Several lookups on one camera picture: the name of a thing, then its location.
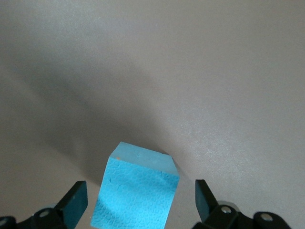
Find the blue cube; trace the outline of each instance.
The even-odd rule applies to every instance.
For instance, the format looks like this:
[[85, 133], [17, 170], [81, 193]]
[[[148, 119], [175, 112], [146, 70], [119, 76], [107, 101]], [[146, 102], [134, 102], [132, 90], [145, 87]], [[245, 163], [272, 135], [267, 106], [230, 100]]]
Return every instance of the blue cube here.
[[178, 182], [171, 156], [121, 142], [108, 159], [91, 225], [163, 229]]

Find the screw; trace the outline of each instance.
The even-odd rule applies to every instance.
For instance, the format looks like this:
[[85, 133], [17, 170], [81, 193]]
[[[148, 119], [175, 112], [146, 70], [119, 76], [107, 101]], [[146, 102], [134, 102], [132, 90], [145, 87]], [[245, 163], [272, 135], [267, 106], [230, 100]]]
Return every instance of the screw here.
[[50, 212], [50, 210], [46, 209], [46, 210], [44, 210], [43, 212], [41, 212], [39, 214], [39, 217], [40, 218], [45, 217], [45, 216], [47, 216], [49, 214], [49, 212]]
[[225, 213], [225, 214], [230, 214], [232, 212], [228, 206], [223, 206], [221, 208], [221, 211], [223, 211], [223, 213]]
[[8, 218], [3, 218], [2, 220], [0, 220], [0, 227], [5, 225], [8, 221]]
[[268, 222], [273, 221], [272, 216], [270, 216], [270, 215], [267, 214], [267, 213], [263, 213], [263, 214], [261, 215], [261, 217], [262, 217], [262, 219], [265, 220], [265, 221], [268, 221]]

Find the cube front face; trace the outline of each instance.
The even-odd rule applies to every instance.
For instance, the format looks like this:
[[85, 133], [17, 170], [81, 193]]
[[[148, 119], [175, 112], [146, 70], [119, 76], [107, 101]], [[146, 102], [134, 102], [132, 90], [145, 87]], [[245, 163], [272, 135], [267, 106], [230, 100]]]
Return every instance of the cube front face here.
[[[143, 151], [137, 146], [134, 149]], [[110, 157], [91, 225], [101, 229], [163, 229], [178, 182], [176, 174]]]

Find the blue foam block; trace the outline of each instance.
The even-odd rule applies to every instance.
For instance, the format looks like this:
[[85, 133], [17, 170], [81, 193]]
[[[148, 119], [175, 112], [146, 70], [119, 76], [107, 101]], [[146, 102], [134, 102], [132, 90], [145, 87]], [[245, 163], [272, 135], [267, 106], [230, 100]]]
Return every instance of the blue foam block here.
[[169, 155], [121, 142], [109, 157], [91, 225], [163, 229], [178, 181]]

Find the white backdrop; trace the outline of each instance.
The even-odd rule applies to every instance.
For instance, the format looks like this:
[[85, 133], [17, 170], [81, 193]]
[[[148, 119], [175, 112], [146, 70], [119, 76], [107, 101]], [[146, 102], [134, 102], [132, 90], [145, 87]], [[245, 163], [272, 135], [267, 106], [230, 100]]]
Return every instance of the white backdrop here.
[[194, 180], [247, 216], [304, 225], [305, 2], [0, 2], [1, 215], [86, 179], [90, 215], [120, 141], [170, 154], [167, 228], [199, 220]]

